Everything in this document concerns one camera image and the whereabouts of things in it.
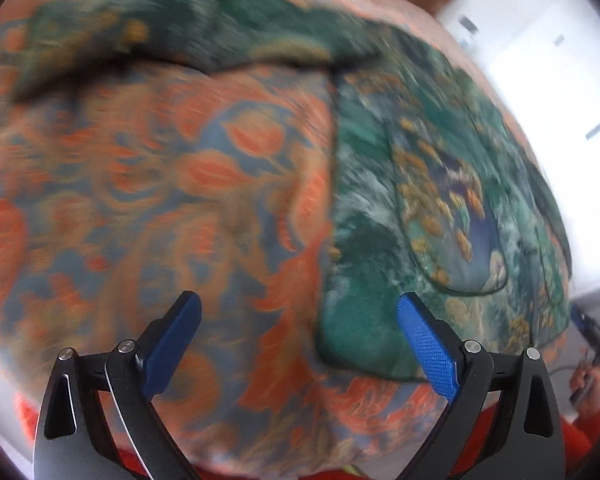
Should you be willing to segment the right hand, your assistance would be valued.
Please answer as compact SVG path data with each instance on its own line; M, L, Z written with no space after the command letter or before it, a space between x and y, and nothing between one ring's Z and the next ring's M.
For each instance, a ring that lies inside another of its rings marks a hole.
M583 390L580 401L574 404L578 417L588 419L600 411L600 367L581 363L571 375L572 392Z

